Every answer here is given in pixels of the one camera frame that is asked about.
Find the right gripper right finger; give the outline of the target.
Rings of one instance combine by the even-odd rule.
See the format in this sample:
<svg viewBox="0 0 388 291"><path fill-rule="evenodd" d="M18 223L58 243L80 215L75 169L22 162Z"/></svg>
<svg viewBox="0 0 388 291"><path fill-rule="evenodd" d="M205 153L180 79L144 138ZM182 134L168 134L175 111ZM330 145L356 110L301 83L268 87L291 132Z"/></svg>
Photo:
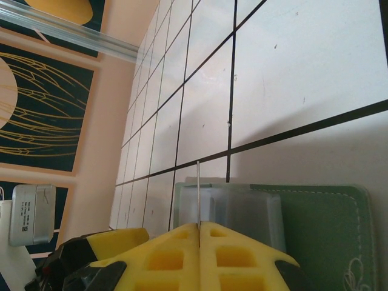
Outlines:
<svg viewBox="0 0 388 291"><path fill-rule="evenodd" d="M276 262L300 265L290 255L215 222L199 231L200 290L289 290Z"/></svg>

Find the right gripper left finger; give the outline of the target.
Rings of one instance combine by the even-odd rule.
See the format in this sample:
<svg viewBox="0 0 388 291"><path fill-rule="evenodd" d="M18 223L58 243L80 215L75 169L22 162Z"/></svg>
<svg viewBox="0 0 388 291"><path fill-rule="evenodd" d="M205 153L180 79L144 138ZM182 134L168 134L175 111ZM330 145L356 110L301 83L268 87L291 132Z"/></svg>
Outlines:
<svg viewBox="0 0 388 291"><path fill-rule="evenodd" d="M185 224L64 280L64 290L199 290L199 228Z"/></svg>

